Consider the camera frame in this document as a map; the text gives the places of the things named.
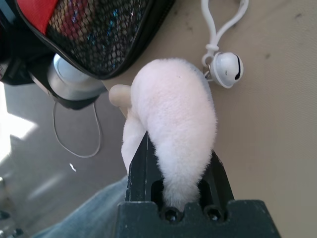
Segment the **denim leg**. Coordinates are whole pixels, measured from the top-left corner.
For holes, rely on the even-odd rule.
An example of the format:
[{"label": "denim leg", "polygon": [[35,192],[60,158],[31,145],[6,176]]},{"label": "denim leg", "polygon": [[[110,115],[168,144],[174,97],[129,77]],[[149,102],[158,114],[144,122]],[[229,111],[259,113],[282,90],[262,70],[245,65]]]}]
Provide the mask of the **denim leg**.
[{"label": "denim leg", "polygon": [[118,203],[124,201],[127,176],[105,187],[62,222],[33,238],[109,238]]}]

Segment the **mesh pocket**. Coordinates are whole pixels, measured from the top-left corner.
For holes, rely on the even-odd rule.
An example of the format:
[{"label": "mesh pocket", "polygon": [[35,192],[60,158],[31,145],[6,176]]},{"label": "mesh pocket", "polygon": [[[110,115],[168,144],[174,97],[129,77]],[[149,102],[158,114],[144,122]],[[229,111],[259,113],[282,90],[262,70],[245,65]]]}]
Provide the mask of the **mesh pocket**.
[{"label": "mesh pocket", "polygon": [[107,75],[125,60],[149,0],[59,0],[46,36],[84,69]]}]

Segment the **sunlight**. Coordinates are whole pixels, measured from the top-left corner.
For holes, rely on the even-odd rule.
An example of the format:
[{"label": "sunlight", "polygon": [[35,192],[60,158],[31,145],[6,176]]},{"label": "sunlight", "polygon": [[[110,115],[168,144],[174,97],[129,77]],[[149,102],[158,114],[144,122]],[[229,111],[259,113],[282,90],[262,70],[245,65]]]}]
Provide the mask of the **sunlight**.
[{"label": "sunlight", "polygon": [[11,151],[10,134],[6,126],[7,110],[5,101],[4,85],[0,82],[0,162]]},{"label": "sunlight", "polygon": [[7,112],[4,84],[0,82],[0,162],[11,152],[10,135],[23,140],[37,127],[35,123]]}]

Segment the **red fabric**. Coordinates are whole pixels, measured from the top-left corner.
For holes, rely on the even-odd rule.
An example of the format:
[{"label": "red fabric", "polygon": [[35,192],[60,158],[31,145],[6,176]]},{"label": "red fabric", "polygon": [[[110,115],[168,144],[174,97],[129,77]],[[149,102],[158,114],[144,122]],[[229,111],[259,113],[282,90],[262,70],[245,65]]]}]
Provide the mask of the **red fabric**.
[{"label": "red fabric", "polygon": [[58,0],[17,0],[26,19],[45,35]]}]

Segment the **white plush toy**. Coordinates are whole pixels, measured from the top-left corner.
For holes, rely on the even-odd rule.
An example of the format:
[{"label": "white plush toy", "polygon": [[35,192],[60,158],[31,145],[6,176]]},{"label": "white plush toy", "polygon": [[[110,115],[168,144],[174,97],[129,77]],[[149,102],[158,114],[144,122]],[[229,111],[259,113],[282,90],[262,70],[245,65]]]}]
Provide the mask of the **white plush toy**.
[{"label": "white plush toy", "polygon": [[147,131],[164,180],[164,202],[180,211],[199,199],[198,182],[210,162],[216,115],[204,75],[182,59],[144,66],[132,86],[116,85],[109,98],[128,107],[122,157],[127,171]]}]

